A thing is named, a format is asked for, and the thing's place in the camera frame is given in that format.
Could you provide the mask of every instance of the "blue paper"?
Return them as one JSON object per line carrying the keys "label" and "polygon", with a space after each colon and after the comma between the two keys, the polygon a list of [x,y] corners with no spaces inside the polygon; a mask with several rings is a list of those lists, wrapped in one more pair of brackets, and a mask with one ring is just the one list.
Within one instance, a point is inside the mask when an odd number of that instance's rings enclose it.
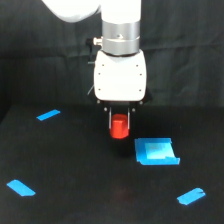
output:
{"label": "blue paper", "polygon": [[140,163],[142,165],[179,165],[180,158],[166,157],[165,159],[146,159],[141,160]]}
{"label": "blue paper", "polygon": [[178,165],[170,138],[135,139],[136,159],[142,165]]}
{"label": "blue paper", "polygon": [[40,115],[39,117],[37,117],[37,119],[39,119],[40,121],[43,121],[43,120],[46,120],[46,119],[48,119],[54,115],[57,115],[59,113],[61,113],[61,112],[58,110],[52,110],[46,114]]}
{"label": "blue paper", "polygon": [[36,194],[34,191],[32,191],[30,188],[28,188],[26,185],[24,185],[18,180],[11,181],[10,183],[7,184],[7,186],[22,197],[33,196]]}
{"label": "blue paper", "polygon": [[147,159],[175,157],[170,143],[145,143]]}
{"label": "blue paper", "polygon": [[190,203],[204,197],[206,194],[201,188],[195,188],[192,191],[178,197],[178,201],[180,204],[189,205]]}

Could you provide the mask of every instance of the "blue tape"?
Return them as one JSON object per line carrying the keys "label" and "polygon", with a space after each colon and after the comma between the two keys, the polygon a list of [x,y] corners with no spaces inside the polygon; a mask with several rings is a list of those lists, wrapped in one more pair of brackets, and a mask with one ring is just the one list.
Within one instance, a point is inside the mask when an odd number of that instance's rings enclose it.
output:
{"label": "blue tape", "polygon": [[37,117],[37,119],[39,119],[40,121],[46,120],[54,115],[60,114],[61,112],[58,110],[52,110],[46,114],[40,115],[39,117]]}
{"label": "blue tape", "polygon": [[178,201],[180,204],[189,205],[190,203],[204,197],[206,194],[201,188],[195,188],[192,191],[178,197]]}
{"label": "blue tape", "polygon": [[22,197],[33,196],[36,194],[34,191],[32,191],[30,188],[28,188],[26,185],[24,185],[18,180],[11,181],[10,183],[7,184],[7,186]]}

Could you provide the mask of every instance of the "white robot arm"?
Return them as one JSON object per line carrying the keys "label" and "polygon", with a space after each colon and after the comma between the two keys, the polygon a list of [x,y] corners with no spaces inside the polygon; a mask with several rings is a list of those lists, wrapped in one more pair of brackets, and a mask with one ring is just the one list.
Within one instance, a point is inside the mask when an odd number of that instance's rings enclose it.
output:
{"label": "white robot arm", "polygon": [[[109,112],[111,136],[127,137],[130,111],[135,112],[130,105],[142,103],[146,93],[146,63],[139,49],[141,0],[42,1],[66,22],[78,22],[101,12],[102,37],[93,39],[93,44],[101,47],[94,62],[94,92]],[[129,105],[128,116],[113,117],[111,108],[120,102]]]}
{"label": "white robot arm", "polygon": [[61,20],[75,23],[100,12],[100,0],[42,0]]}

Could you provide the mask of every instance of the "red block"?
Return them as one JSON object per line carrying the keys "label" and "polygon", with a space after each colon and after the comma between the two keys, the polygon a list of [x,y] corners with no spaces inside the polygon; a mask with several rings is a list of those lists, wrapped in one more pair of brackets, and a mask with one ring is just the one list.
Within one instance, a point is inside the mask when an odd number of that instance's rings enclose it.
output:
{"label": "red block", "polygon": [[128,116],[115,114],[111,118],[110,134],[112,138],[123,139],[129,135]]}

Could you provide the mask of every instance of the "blue folded paper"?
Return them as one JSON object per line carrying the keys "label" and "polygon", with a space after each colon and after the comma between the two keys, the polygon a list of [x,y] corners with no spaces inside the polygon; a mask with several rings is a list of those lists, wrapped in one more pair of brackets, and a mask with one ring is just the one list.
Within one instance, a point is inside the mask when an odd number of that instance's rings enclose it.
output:
{"label": "blue folded paper", "polygon": [[135,139],[137,161],[142,165],[179,165],[171,143],[170,138]]}

